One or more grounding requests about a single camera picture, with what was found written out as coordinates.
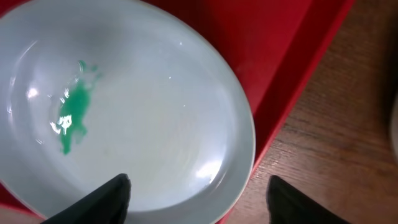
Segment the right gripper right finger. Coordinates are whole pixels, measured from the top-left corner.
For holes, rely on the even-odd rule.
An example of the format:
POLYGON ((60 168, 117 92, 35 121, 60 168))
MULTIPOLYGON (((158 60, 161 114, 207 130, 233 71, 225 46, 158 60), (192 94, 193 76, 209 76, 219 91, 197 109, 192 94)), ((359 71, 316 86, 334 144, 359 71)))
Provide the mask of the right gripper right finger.
POLYGON ((277 175, 267 187, 270 224, 348 224, 277 175))

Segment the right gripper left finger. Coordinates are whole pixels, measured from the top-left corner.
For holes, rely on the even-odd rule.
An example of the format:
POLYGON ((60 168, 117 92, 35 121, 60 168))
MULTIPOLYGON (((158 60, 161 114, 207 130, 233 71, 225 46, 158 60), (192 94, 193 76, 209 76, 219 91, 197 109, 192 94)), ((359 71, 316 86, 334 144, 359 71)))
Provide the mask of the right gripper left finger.
POLYGON ((42 224, 123 224, 131 196, 127 174, 118 174, 42 224))

